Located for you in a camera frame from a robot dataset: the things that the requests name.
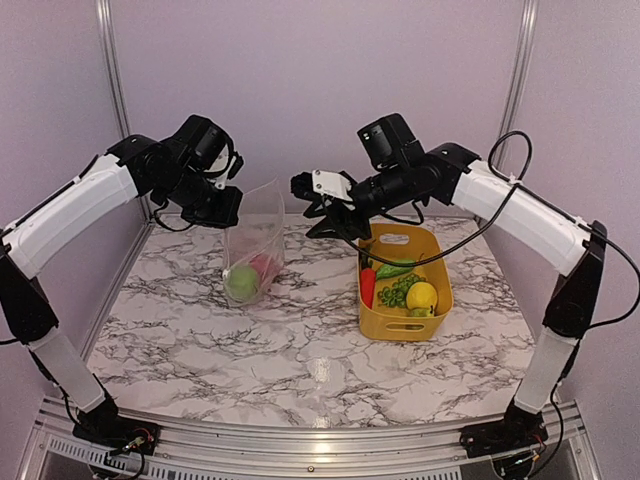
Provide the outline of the clear zip top bag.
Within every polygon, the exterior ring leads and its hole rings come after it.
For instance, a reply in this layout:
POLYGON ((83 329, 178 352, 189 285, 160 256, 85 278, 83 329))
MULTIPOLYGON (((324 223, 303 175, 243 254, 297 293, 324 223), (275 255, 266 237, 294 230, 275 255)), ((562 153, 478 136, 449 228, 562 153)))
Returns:
POLYGON ((244 194, 238 213, 238 224, 224 231, 225 265, 222 272, 223 290, 232 307, 253 304, 266 293, 284 267, 285 205, 277 179, 244 194), (259 286, 252 300, 236 302, 225 289, 225 273, 237 265, 249 265, 256 255, 266 253, 279 263, 280 270, 272 282, 259 286))

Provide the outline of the green apple toy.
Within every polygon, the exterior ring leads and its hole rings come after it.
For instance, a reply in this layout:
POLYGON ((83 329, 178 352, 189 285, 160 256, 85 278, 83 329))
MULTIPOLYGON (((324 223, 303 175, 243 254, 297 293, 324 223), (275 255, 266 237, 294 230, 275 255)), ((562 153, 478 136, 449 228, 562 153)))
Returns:
POLYGON ((258 293, 260 276, 250 265, 237 265, 225 273, 225 289, 229 298, 236 302, 252 300, 258 293))

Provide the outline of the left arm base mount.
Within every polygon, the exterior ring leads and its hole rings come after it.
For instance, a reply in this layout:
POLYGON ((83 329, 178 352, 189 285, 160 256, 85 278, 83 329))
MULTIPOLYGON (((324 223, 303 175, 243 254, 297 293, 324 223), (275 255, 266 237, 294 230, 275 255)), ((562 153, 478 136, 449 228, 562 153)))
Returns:
POLYGON ((88 427, 76 425, 73 427, 72 434, 76 438, 110 447, 118 454, 124 453, 125 446, 133 440, 142 438, 144 442, 133 448, 133 451, 151 456, 159 439, 160 426, 152 422, 119 417, 109 433, 95 433, 88 427))

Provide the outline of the red apple toy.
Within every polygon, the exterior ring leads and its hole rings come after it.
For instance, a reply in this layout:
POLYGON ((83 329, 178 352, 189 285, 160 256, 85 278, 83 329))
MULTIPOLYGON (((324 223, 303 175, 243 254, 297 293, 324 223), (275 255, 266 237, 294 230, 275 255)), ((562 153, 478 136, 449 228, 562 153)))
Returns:
POLYGON ((254 256, 249 265, 257 272, 261 286, 272 282, 280 270, 277 260, 266 253, 254 256))

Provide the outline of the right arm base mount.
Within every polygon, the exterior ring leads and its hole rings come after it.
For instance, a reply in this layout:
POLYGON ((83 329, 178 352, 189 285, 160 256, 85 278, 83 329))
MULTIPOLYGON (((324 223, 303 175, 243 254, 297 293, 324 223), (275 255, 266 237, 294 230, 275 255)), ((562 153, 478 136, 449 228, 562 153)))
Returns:
POLYGON ((477 458, 542 444, 547 439, 548 433, 541 421, 527 427, 499 420, 463 427, 459 443, 469 458, 477 458))

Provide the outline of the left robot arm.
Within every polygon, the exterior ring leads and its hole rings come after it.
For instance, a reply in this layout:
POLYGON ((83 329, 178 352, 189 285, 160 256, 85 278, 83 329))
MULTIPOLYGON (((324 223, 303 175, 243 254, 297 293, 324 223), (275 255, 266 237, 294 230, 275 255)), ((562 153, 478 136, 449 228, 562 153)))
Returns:
POLYGON ((72 240, 137 198, 148 196, 158 206, 177 205, 190 225, 235 226, 243 194, 228 182, 243 164, 223 128, 191 115, 163 140, 131 135, 111 146, 1 232, 1 308, 9 330, 88 415, 86 426, 106 445, 125 438, 126 423, 61 333, 37 277, 72 240))

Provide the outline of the yellow lemon toy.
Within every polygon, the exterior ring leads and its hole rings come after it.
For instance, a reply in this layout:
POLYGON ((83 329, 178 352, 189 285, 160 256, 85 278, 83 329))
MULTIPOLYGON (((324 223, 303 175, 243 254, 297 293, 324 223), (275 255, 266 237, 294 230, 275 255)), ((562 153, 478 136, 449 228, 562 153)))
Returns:
POLYGON ((413 309, 435 309, 438 304, 438 292, 429 282, 416 282, 406 294, 406 306, 413 309))

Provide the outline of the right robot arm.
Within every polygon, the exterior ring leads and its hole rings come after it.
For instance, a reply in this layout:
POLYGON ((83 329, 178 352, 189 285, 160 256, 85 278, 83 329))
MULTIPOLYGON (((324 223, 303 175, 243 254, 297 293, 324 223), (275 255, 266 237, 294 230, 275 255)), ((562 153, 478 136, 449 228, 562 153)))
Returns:
POLYGON ((309 202, 308 218, 320 221, 310 238, 354 242, 371 236, 370 218, 410 201, 435 199, 496 226, 546 259, 559 277, 537 345, 495 438, 515 448, 534 431, 534 419, 571 368, 591 326, 599 294, 607 232, 587 224, 507 177, 476 153, 455 143, 426 152, 419 142, 374 149, 382 159, 376 175, 356 182, 344 172, 303 172, 290 181, 292 194, 309 202))

